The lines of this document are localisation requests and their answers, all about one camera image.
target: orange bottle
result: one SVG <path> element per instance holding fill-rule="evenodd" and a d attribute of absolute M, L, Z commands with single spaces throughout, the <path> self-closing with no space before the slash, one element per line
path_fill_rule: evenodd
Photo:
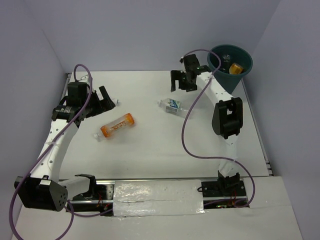
<path fill-rule="evenodd" d="M 124 129 L 125 127 L 132 126 L 135 124 L 135 120 L 130 113 L 123 115 L 122 117 L 103 125 L 100 130 L 101 132 L 95 133 L 93 136 L 98 141 L 103 138 L 109 138 L 112 133 Z"/>

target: wire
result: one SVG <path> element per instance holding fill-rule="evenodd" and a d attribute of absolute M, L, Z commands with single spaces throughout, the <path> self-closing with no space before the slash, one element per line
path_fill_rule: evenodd
<path fill-rule="evenodd" d="M 93 217 L 97 217 L 97 216 L 102 216 L 102 215 L 107 214 L 107 213 L 109 213 L 109 212 L 111 212 L 111 211 L 113 210 L 113 209 L 111 208 L 111 209 L 109 209 L 109 210 L 107 210 L 107 211 L 103 211 L 103 212 L 96 213 L 96 214 L 92 214 L 92 215 L 82 215 L 82 214 L 78 214 L 78 213 L 72 212 L 72 211 L 69 210 L 66 206 L 64 207 L 64 209 L 65 209 L 67 212 L 69 212 L 69 213 L 71 213 L 71 214 L 74 214 L 75 216 L 81 217 L 81 218 L 93 218 Z"/>
<path fill-rule="evenodd" d="M 86 98 L 86 101 L 84 103 L 84 105 L 82 106 L 82 108 L 80 109 L 80 111 L 71 119 L 71 121 L 55 136 L 55 138 L 52 140 L 52 142 L 56 142 L 57 139 L 64 133 L 64 131 L 80 116 L 80 114 L 86 109 L 86 106 L 88 105 L 89 103 L 89 100 L 90 100 L 90 97 L 91 97 L 91 92 L 92 92 L 92 89 L 93 89 L 93 86 L 92 86 L 92 82 L 93 82 L 93 79 L 92 79 L 92 76 L 91 76 L 91 73 L 89 71 L 89 69 L 83 65 L 83 64 L 77 64 L 75 67 L 74 67 L 74 70 L 73 70 L 73 76 L 74 76 L 74 80 L 76 82 L 78 82 L 78 80 L 76 79 L 76 70 L 78 67 L 83 67 L 86 72 L 88 73 L 88 76 L 89 76 L 89 82 L 90 82 L 90 91 L 89 91 L 89 94 L 88 94 L 88 97 Z M 13 217 L 13 210 L 14 210 L 14 205 L 15 205 L 15 200 L 17 198 L 17 195 L 18 195 L 18 192 L 21 188 L 21 186 L 25 183 L 27 177 L 29 176 L 29 174 L 31 173 L 31 171 L 37 166 L 37 164 L 44 158 L 44 156 L 50 151 L 50 149 L 53 147 L 53 145 L 49 145 L 46 150 L 38 157 L 38 159 L 36 160 L 36 162 L 32 165 L 32 167 L 29 169 L 29 171 L 23 176 L 23 178 L 21 179 L 21 181 L 19 182 L 18 186 L 16 187 L 14 193 L 13 193 L 13 196 L 12 196 L 12 199 L 11 199 L 11 202 L 10 202 L 10 207 L 9 207 L 9 224 L 10 224 L 10 228 L 12 230 L 12 233 L 14 234 L 14 236 L 18 239 L 18 240 L 23 240 L 23 238 L 19 235 L 19 233 L 17 232 L 16 230 L 16 227 L 15 227 L 15 223 L 14 223 L 14 217 Z M 70 224 L 69 226 L 71 227 L 72 225 L 72 222 L 73 222 L 73 217 L 71 218 L 71 221 L 70 221 Z M 70 229 L 70 227 L 68 227 L 66 229 L 66 231 L 60 236 L 57 238 L 57 240 L 60 240 L 64 235 L 67 234 L 68 230 Z"/>
<path fill-rule="evenodd" d="M 238 201 L 235 201 L 234 203 L 234 206 L 236 208 L 245 208 L 245 207 L 248 207 L 250 205 L 250 203 L 253 201 L 254 197 L 255 197 L 255 194 L 256 194 L 256 185 L 255 185 L 255 181 L 254 181 L 254 178 L 252 177 L 252 175 L 250 174 L 250 172 L 245 168 L 244 165 L 242 165 L 242 163 L 238 162 L 237 160 L 235 159 L 232 159 L 232 158 L 229 158 L 229 157 L 225 157 L 225 156 L 197 156 L 193 153 L 191 153 L 187 147 L 186 147 L 186 143 L 185 143 L 185 129 L 186 129 L 186 124 L 187 124 L 187 121 L 188 121 L 188 118 L 190 116 L 190 113 L 192 111 L 192 109 L 195 107 L 196 103 L 198 102 L 198 100 L 200 99 L 200 97 L 204 94 L 204 92 L 206 91 L 206 89 L 209 87 L 209 85 L 211 84 L 212 82 L 212 78 L 214 77 L 214 74 L 216 73 L 216 71 L 221 67 L 221 60 L 219 58 L 219 56 L 214 53 L 213 51 L 210 51 L 210 50 L 206 50 L 206 49 L 196 49 L 196 50 L 193 50 L 193 51 L 190 51 L 188 52 L 187 54 L 185 54 L 183 57 L 191 54 L 191 53 L 194 53 L 194 52 L 198 52 L 198 51 L 204 51 L 204 52 L 208 52 L 210 54 L 213 54 L 219 61 L 219 65 L 218 67 L 212 72 L 211 76 L 210 76 L 210 79 L 207 83 L 207 85 L 205 85 L 205 87 L 202 89 L 202 91 L 200 92 L 200 94 L 196 97 L 196 99 L 194 100 L 193 104 L 191 105 L 188 113 L 186 114 L 186 117 L 184 119 L 184 122 L 183 122 L 183 125 L 182 125 L 182 131 L 181 131 L 181 141 L 182 141 L 182 146 L 183 146 L 183 149 L 186 151 L 187 154 L 189 154 L 191 157 L 194 157 L 196 159 L 223 159 L 223 160 L 227 160 L 227 161 L 231 161 L 231 162 L 235 162 L 236 164 L 238 164 L 240 167 L 243 168 L 243 170 L 248 174 L 249 178 L 251 179 L 251 182 L 252 182 L 252 186 L 253 186 L 253 190 L 252 190 L 252 196 L 250 198 L 250 200 L 245 204 L 245 205 L 241 205 L 241 206 L 237 206 L 237 203 L 240 202 L 241 200 L 238 200 Z"/>

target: clear plastic bottle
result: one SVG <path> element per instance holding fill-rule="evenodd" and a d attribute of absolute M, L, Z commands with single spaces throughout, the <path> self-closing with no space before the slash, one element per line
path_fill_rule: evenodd
<path fill-rule="evenodd" d="M 135 124 L 134 118 L 132 117 L 132 115 L 130 113 L 127 113 L 127 114 L 123 115 L 122 117 L 120 117 L 112 122 L 109 122 L 106 125 L 103 125 L 100 128 L 101 131 L 95 133 L 93 135 L 93 137 L 96 140 L 100 141 L 104 138 L 111 137 L 114 132 L 119 131 L 120 129 L 124 129 L 128 126 L 132 126 L 134 124 Z"/>
<path fill-rule="evenodd" d="M 161 107 L 166 113 L 173 114 L 182 118 L 187 116 L 189 109 L 182 105 L 180 101 L 166 98 L 158 101 L 159 107 Z"/>

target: wall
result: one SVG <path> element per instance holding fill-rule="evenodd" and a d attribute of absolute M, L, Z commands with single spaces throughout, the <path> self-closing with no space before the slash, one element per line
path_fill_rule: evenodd
<path fill-rule="evenodd" d="M 183 54 L 222 43 L 253 53 L 280 0 L 25 1 L 71 72 L 180 69 Z"/>
<path fill-rule="evenodd" d="M 304 240 L 320 239 L 320 1 L 282 0 L 245 79 L 272 169 Z"/>
<path fill-rule="evenodd" d="M 59 102 L 65 74 L 22 0 L 0 1 L 0 232 L 11 239 L 9 204 L 14 181 L 40 153 Z M 20 211 L 16 201 L 15 219 Z"/>

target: plastic-wrapped white panel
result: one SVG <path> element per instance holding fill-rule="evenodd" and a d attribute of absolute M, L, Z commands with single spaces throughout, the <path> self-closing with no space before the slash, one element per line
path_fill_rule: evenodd
<path fill-rule="evenodd" d="M 115 216 L 195 215 L 204 213 L 200 180 L 116 181 Z"/>

